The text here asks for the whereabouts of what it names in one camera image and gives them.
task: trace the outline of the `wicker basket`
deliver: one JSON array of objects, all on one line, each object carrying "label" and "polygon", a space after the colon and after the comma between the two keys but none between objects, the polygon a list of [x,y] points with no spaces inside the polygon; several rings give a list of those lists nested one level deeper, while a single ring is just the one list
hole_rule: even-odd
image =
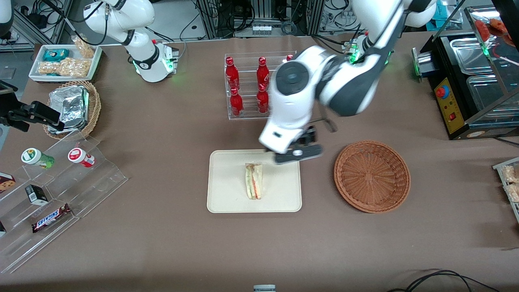
[{"label": "wicker basket", "polygon": [[400,155],[385,144],[368,140],[350,144],[340,152],[334,178],[343,198],[368,213],[396,209],[411,186],[409,169]]},{"label": "wicker basket", "polygon": [[[99,118],[99,112],[101,111],[101,99],[99,98],[99,93],[95,87],[88,81],[71,81],[61,85],[60,88],[72,85],[83,85],[88,91],[88,125],[83,128],[83,130],[81,130],[81,134],[86,137],[94,130],[94,127]],[[68,134],[63,133],[59,135],[53,135],[49,132],[46,125],[43,126],[43,130],[45,133],[47,133],[48,136],[58,140],[63,139]]]}]

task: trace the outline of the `red button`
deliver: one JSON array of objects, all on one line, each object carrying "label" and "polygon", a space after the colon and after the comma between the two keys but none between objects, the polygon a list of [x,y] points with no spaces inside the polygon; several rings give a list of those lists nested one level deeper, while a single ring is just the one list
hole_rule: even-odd
[{"label": "red button", "polygon": [[440,87],[436,90],[436,97],[442,98],[445,96],[445,88]]}]

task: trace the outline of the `brown table surface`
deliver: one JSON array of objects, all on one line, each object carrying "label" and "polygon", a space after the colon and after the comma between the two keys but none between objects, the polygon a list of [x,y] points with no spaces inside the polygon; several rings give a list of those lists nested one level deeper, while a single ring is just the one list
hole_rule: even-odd
[{"label": "brown table surface", "polygon": [[[491,166],[519,152],[495,139],[448,141],[429,84],[412,77],[411,48],[429,35],[398,41],[364,113],[333,115],[335,134],[317,125],[324,155],[301,162],[303,207],[286,214],[206,208],[209,155],[261,149],[265,124],[227,119],[223,56],[301,50],[312,38],[189,43],[183,72],[156,84],[135,73],[123,47],[104,47],[92,136],[130,180],[16,272],[0,275],[0,290],[252,291],[273,283],[279,292],[387,291],[445,268],[518,291],[517,222]],[[46,101],[56,87],[29,81],[23,100]],[[364,139],[390,145],[409,166],[411,192],[393,212],[360,212],[335,188],[338,152]],[[10,130],[2,171],[22,165],[23,149],[53,143],[41,125]],[[428,281],[420,291],[466,291],[460,280]]]}]

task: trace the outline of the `red emergency stop button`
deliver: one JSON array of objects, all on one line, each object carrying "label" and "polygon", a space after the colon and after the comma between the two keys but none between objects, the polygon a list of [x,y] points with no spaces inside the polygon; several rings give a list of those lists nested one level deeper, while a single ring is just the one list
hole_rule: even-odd
[{"label": "red emergency stop button", "polygon": [[449,88],[444,85],[436,90],[436,97],[446,99],[449,96]]}]

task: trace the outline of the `red bottle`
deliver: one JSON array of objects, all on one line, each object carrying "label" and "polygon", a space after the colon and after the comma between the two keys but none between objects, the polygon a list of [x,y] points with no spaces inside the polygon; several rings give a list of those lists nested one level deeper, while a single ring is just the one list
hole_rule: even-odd
[{"label": "red bottle", "polygon": [[258,70],[256,71],[256,76],[258,78],[258,84],[265,84],[266,87],[268,87],[268,82],[269,82],[269,72],[268,72],[268,68],[267,68],[267,59],[265,59],[265,57],[260,57],[259,58],[259,67],[258,67]]},{"label": "red bottle", "polygon": [[258,84],[258,94],[256,99],[258,100],[258,111],[260,114],[266,114],[268,112],[268,93],[267,86],[265,84]]},{"label": "red bottle", "polygon": [[243,116],[243,100],[238,94],[238,89],[236,87],[230,89],[230,106],[233,110],[233,116]]},{"label": "red bottle", "polygon": [[229,87],[236,87],[237,89],[240,89],[240,76],[238,75],[238,68],[236,68],[234,65],[233,58],[225,58],[225,63],[227,64],[225,67],[225,77],[227,78]]}]

